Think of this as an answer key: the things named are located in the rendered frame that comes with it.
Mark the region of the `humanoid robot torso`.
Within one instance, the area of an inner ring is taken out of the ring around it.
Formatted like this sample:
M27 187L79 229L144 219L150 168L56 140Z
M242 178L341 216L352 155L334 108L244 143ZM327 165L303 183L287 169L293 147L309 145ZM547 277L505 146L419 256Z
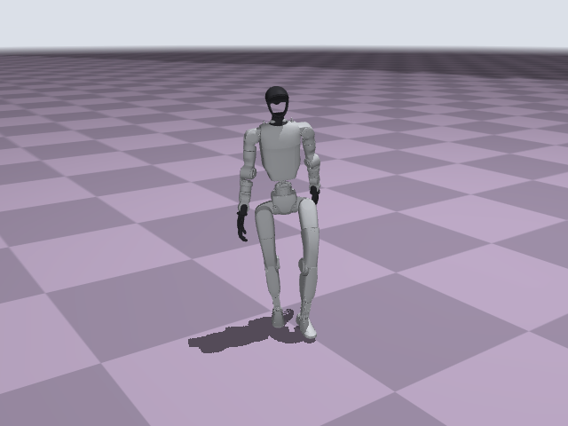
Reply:
M301 132L298 124L293 121L282 126L269 123L259 125L260 153L264 169L271 181L279 181L271 192L273 215L287 215L297 212L296 190L285 180L296 178L300 166Z

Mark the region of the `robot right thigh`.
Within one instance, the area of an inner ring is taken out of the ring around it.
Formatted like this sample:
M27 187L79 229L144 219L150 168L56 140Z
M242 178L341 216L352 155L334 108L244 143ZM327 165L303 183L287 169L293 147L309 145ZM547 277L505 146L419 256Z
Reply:
M259 204L255 210L256 229L264 257L264 265L280 269L279 256L275 249L275 229L272 201Z

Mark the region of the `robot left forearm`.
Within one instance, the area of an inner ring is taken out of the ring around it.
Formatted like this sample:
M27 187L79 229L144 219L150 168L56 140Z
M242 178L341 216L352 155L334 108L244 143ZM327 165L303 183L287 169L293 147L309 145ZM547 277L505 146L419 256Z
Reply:
M309 182L310 182L310 185L309 185L310 191L311 191L311 186L314 185L314 186L317 187L317 192L318 192L318 190L320 189L320 173L319 173L320 165L318 165L318 166L316 166L312 169L309 169L307 167L307 171L309 173L308 176L309 176Z

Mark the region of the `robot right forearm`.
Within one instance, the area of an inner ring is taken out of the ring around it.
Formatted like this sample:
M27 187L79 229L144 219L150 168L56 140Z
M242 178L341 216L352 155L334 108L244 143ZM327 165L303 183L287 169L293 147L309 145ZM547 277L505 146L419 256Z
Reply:
M253 182L250 182L250 181L251 180L247 180L246 178L240 179L241 188L240 188L240 194L239 194L239 202L240 203L238 205L238 211L241 211L241 205L242 204L246 204L248 206L248 211L249 211L251 187L253 186Z

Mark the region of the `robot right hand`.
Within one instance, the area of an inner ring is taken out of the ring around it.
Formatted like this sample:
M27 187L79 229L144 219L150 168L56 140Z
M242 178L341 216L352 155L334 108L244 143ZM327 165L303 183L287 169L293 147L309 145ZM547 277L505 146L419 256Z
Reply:
M242 233L246 234L244 230L244 217L247 216L248 206L246 204L241 205L241 211L237 212L238 220L237 220L237 227L238 227L238 235L243 241L248 241L246 237L242 235Z

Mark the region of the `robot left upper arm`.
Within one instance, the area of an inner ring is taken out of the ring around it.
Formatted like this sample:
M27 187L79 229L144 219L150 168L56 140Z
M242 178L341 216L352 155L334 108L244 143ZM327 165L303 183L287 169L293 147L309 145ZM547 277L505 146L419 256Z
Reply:
M320 158L315 154L315 133L308 122L297 122L301 132L303 148L305 153L304 164L312 169L320 165Z

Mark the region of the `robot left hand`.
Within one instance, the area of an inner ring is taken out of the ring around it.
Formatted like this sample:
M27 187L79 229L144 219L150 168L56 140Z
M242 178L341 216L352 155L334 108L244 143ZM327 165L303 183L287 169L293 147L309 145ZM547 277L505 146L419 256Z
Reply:
M314 201L314 203L315 203L316 205L317 205L318 200L319 200L319 193L320 193L320 190L318 190L318 192L317 192L317 187L316 187L316 186L314 186L314 185L311 186L310 194L312 194L312 200Z

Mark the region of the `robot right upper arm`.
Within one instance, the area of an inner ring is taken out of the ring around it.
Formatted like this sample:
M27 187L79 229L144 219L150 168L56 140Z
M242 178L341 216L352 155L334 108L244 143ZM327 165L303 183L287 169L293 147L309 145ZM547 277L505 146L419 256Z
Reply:
M243 160L244 166L241 168L241 178L253 179L256 176L255 160L256 146L260 140L261 128L249 129L244 134Z

